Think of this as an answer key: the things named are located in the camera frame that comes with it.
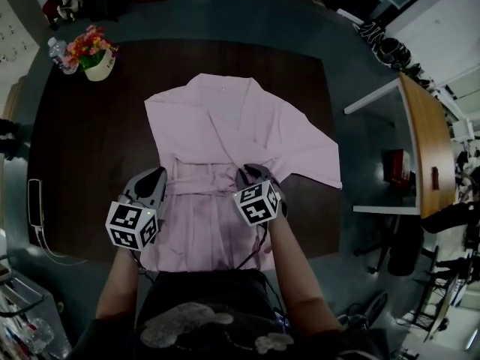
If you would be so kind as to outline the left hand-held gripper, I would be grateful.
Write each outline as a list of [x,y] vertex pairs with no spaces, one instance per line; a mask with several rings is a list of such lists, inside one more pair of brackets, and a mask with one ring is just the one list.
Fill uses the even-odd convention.
[[105,227],[111,242],[120,248],[143,251],[163,224],[167,171],[147,169],[131,178],[116,201],[111,202]]

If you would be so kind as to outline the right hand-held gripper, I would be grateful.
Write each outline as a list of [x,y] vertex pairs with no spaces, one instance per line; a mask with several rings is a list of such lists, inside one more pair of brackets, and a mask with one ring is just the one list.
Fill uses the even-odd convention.
[[248,226],[287,216],[287,203],[279,181],[263,165],[247,163],[235,174],[235,205]]

